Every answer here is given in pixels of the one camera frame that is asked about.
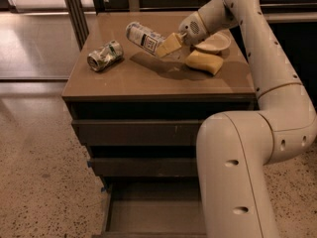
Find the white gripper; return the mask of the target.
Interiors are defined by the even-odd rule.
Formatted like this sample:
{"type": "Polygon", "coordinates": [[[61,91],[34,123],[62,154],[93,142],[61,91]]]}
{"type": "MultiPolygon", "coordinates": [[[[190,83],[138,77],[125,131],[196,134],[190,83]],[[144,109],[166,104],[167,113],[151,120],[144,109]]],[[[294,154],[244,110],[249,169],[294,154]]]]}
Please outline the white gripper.
{"type": "Polygon", "coordinates": [[[206,25],[206,16],[200,12],[194,12],[186,17],[178,27],[178,33],[170,34],[156,49],[156,55],[164,58],[187,46],[195,46],[209,37],[206,25]]]}

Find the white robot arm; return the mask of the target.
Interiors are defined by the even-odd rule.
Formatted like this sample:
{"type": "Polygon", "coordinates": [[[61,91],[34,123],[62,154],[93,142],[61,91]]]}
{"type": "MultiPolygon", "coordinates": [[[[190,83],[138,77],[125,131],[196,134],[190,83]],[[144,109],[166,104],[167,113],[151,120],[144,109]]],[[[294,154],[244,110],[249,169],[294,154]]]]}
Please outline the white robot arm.
{"type": "Polygon", "coordinates": [[[259,108],[210,116],[196,159],[208,238],[279,238],[263,167],[304,152],[317,115],[268,25],[260,0],[212,0],[188,16],[157,49],[165,57],[222,29],[239,26],[259,108]]]}

